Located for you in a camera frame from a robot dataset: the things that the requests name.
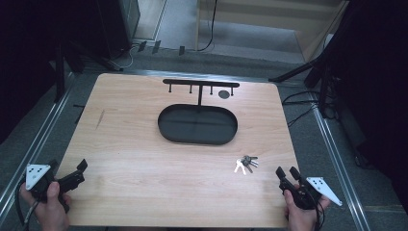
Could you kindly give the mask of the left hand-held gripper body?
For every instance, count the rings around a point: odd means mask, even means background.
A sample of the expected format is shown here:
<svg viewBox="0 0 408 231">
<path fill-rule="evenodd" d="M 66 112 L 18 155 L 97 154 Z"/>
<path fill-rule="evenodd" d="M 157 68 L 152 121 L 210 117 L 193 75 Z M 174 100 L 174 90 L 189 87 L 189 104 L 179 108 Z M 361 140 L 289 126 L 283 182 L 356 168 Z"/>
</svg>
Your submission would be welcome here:
<svg viewBox="0 0 408 231">
<path fill-rule="evenodd" d="M 47 189 L 52 182 L 58 182 L 60 185 L 59 200 L 64 206 L 66 212 L 69 211 L 69 206 L 63 199 L 63 195 L 68 191 L 78 188 L 85 181 L 84 172 L 77 169 L 69 173 L 67 176 L 56 179 L 54 175 L 48 173 L 50 166 L 47 165 L 27 165 L 26 167 L 26 190 L 31 193 L 33 198 L 39 202 L 47 201 Z"/>
</svg>

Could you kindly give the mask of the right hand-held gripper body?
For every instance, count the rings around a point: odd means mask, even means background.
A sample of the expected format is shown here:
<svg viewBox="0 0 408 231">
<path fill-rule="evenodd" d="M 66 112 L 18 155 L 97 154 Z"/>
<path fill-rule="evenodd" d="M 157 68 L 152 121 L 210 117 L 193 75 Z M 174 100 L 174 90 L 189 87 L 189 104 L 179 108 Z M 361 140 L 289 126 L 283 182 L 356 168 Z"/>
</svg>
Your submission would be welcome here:
<svg viewBox="0 0 408 231">
<path fill-rule="evenodd" d="M 279 180 L 279 188 L 283 192 L 285 190 L 290 191 L 295 205 L 300 209 L 316 210 L 319 200 L 323 195 L 338 206 L 343 205 L 343 202 L 336 196 L 322 177 L 300 178 L 298 188 L 286 177 L 280 177 Z"/>
</svg>

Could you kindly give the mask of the person's right hand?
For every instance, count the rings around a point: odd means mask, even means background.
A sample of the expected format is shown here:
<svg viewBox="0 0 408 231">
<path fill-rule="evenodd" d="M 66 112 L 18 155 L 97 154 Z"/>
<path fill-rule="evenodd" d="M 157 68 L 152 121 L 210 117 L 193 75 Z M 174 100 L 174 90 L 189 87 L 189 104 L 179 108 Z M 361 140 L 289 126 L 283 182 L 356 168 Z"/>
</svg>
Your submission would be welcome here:
<svg viewBox="0 0 408 231">
<path fill-rule="evenodd" d="M 286 202 L 285 216 L 288 218 L 288 231 L 315 231 L 318 224 L 318 213 L 298 208 L 290 191 L 284 190 Z"/>
</svg>

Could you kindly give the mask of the person's left hand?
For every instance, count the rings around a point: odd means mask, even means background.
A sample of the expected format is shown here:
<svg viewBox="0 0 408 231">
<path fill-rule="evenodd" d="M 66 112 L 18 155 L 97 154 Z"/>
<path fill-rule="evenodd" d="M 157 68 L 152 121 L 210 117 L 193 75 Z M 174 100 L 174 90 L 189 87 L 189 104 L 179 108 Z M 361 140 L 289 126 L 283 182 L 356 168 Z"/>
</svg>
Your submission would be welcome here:
<svg viewBox="0 0 408 231">
<path fill-rule="evenodd" d="M 47 201 L 39 203 L 34 213 L 41 231 L 67 231 L 69 218 L 59 200 L 60 185 L 52 182 L 47 189 Z"/>
</svg>

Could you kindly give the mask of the bunch of keys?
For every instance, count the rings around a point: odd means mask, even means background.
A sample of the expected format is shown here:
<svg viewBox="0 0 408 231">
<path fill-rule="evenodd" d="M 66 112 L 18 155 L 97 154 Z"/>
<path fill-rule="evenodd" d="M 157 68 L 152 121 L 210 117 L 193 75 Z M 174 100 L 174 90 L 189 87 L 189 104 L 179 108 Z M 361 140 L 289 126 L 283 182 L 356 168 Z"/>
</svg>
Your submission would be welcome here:
<svg viewBox="0 0 408 231">
<path fill-rule="evenodd" d="M 243 175 L 246 175 L 246 172 L 253 172 L 253 167 L 258 167 L 259 163 L 257 162 L 258 158 L 253 156 L 245 155 L 236 160 L 236 166 L 234 172 L 237 173 L 239 170 L 242 171 Z"/>
</svg>

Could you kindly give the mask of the black metal stand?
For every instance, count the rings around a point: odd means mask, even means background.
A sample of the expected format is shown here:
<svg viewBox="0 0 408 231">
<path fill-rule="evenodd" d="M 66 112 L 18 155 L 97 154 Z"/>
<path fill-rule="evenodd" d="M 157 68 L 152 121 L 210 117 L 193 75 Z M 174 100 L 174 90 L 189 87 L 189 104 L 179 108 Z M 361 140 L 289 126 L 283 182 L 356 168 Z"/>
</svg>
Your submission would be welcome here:
<svg viewBox="0 0 408 231">
<path fill-rule="evenodd" d="M 324 54 L 317 56 L 310 62 L 303 64 L 283 75 L 269 78 L 272 83 L 282 83 L 292 77 L 309 70 L 308 75 L 303 81 L 306 88 L 314 88 L 319 84 L 318 110 L 324 118 L 328 118 L 326 109 L 328 108 L 326 98 L 328 97 L 329 77 L 331 69 L 327 65 L 327 57 Z"/>
<path fill-rule="evenodd" d="M 64 64 L 68 64 L 74 72 L 82 73 L 85 65 L 82 62 L 80 55 L 83 54 L 98 64 L 106 67 L 110 71 L 122 71 L 122 67 L 115 67 L 109 64 L 102 57 L 91 52 L 85 46 L 72 40 L 60 40 L 55 47 L 55 86 L 56 96 L 54 102 L 62 100 L 65 94 L 65 70 Z"/>
</svg>

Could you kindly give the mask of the black key holder with tray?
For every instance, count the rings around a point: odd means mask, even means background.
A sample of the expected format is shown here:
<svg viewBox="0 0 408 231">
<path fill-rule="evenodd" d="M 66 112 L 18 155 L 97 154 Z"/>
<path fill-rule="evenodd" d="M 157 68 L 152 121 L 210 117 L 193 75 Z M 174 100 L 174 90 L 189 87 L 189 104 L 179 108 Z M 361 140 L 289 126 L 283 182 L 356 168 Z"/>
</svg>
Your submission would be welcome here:
<svg viewBox="0 0 408 231">
<path fill-rule="evenodd" d="M 223 145 L 235 138 L 238 131 L 238 120 L 228 109 L 202 104 L 203 88 L 209 87 L 213 94 L 214 87 L 229 88 L 228 94 L 234 95 L 239 83 L 164 79 L 168 91 L 173 85 L 198 86 L 197 103 L 172 104 L 164 108 L 158 116 L 158 127 L 161 135 L 173 142 Z"/>
</svg>

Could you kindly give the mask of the black cabinet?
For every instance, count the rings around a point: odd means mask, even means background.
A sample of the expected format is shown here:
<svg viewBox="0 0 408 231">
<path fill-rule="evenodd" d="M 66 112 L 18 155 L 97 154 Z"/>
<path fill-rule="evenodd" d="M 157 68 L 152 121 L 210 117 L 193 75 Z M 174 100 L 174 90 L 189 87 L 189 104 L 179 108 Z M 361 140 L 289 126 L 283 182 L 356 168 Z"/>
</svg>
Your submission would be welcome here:
<svg viewBox="0 0 408 231">
<path fill-rule="evenodd" d="M 96 0 L 102 23 L 102 54 L 113 58 L 131 48 L 140 21 L 138 0 Z"/>
</svg>

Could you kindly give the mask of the metal floor rail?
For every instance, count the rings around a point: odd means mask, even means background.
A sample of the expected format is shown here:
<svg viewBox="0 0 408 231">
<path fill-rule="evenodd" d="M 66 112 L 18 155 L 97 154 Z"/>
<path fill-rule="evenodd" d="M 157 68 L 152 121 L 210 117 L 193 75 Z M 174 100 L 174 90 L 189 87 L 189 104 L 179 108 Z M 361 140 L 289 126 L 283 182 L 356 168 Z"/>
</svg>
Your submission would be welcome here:
<svg viewBox="0 0 408 231">
<path fill-rule="evenodd" d="M 320 114 L 319 108 L 314 109 L 314 115 L 344 193 L 346 207 L 353 218 L 357 231 L 371 231 L 366 213 L 346 171 L 341 153 L 335 143 L 328 123 Z"/>
<path fill-rule="evenodd" d="M 14 191 L 26 165 L 40 155 L 75 81 L 76 75 L 69 72 L 65 77 L 63 96 L 55 102 L 56 88 L 52 87 L 0 144 L 0 227 L 10 216 Z"/>
</svg>

